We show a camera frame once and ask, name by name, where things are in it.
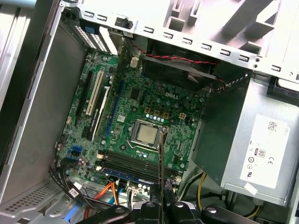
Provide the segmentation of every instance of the power supply label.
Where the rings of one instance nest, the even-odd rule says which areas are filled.
[[[285,122],[258,114],[240,179],[275,189],[289,134]]]

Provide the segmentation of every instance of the motherboard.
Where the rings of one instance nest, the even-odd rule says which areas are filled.
[[[195,147],[205,92],[145,78],[132,57],[90,52],[86,57],[57,156],[77,161],[68,175],[106,184],[110,176],[136,184],[164,178],[178,187]]]

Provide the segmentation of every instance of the sata port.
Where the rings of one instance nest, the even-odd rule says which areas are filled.
[[[81,146],[72,146],[71,150],[72,150],[72,152],[75,152],[75,153],[81,153],[83,148]]]

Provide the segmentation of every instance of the green circuit board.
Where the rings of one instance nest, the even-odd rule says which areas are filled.
[[[130,68],[130,58],[120,58],[91,52],[75,92],[63,131],[60,158],[78,159],[78,167],[71,175],[94,182],[105,183],[107,175],[97,171],[94,164],[99,150],[113,151],[141,161],[159,163],[158,133],[167,128],[164,139],[164,166],[182,174],[191,148],[195,144],[205,93],[195,93],[142,75],[142,68]],[[104,72],[100,89],[109,86],[106,106],[97,127],[94,140],[86,139],[92,115],[76,114],[87,74]],[[96,78],[91,81],[87,98],[91,97]],[[73,155],[73,146],[80,146],[80,155]]]

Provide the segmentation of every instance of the dell logo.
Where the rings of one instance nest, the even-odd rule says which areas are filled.
[[[178,95],[175,95],[175,94],[172,94],[172,93],[169,93],[169,92],[166,92],[166,93],[165,93],[165,96],[166,96],[166,97],[173,98],[173,99],[178,99]]]

